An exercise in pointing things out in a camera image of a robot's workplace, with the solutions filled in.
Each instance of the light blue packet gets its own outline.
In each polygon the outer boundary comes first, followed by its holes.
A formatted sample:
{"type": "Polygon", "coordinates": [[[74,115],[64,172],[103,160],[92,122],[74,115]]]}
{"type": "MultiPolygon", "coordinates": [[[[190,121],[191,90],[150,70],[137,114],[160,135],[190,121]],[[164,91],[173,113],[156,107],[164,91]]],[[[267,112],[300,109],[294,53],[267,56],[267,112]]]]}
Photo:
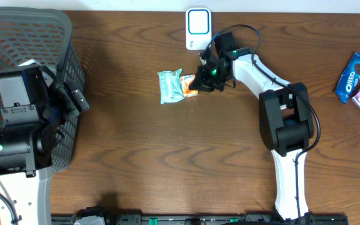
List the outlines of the light blue packet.
{"type": "Polygon", "coordinates": [[[176,71],[158,72],[161,87],[161,104],[176,103],[184,99],[181,89],[180,74],[182,69],[176,71]]]}

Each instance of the small orange snack package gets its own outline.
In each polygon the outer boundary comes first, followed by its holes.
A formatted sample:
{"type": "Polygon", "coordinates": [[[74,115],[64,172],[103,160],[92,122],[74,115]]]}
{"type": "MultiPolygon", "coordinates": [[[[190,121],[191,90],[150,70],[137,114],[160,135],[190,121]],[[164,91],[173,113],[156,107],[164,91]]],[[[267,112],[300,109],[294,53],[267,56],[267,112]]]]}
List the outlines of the small orange snack package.
{"type": "Polygon", "coordinates": [[[181,79],[181,88],[182,88],[182,96],[183,97],[187,98],[187,97],[193,97],[193,96],[198,95],[198,90],[188,89],[188,86],[195,79],[195,74],[181,76],[180,79],[181,79]]]}

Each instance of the gray plastic basket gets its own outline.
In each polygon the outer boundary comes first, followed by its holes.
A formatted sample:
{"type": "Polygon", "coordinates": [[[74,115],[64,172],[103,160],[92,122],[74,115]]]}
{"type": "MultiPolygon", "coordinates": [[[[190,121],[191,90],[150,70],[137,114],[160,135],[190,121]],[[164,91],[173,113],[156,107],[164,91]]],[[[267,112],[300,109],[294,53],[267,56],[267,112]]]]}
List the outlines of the gray plastic basket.
{"type": "MultiPolygon", "coordinates": [[[[84,74],[70,39],[72,23],[61,11],[0,7],[0,70],[34,59],[51,70],[63,71],[84,89],[84,74]]],[[[71,160],[78,119],[66,122],[60,130],[64,140],[52,150],[52,171],[65,169],[71,160]]]]}

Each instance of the white background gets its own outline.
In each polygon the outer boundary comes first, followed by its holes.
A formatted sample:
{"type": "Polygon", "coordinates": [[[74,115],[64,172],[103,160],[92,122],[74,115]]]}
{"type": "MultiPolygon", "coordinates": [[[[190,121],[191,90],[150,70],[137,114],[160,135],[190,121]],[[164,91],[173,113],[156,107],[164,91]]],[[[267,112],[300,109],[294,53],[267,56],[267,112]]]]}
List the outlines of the white background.
{"type": "Polygon", "coordinates": [[[60,10],[360,13],[360,0],[0,0],[0,6],[60,10]]]}

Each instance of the wooden table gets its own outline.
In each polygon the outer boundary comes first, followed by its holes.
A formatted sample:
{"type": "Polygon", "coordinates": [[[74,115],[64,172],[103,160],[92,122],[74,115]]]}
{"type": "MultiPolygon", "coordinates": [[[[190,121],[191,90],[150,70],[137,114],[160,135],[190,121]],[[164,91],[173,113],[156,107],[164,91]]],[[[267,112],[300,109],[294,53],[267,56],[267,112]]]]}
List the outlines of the wooden table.
{"type": "MultiPolygon", "coordinates": [[[[91,109],[81,116],[70,167],[53,176],[51,212],[100,204],[146,214],[270,211],[274,163],[259,134],[258,100],[236,89],[160,102],[158,71],[196,72],[185,47],[183,12],[66,12],[87,76],[91,109]]],[[[213,31],[258,28],[262,61],[292,83],[303,82],[322,124],[306,160],[306,200],[314,213],[345,213],[360,224],[360,110],[333,90],[353,51],[360,15],[216,13],[213,31]]],[[[254,46],[245,29],[234,35],[254,46]]]]}

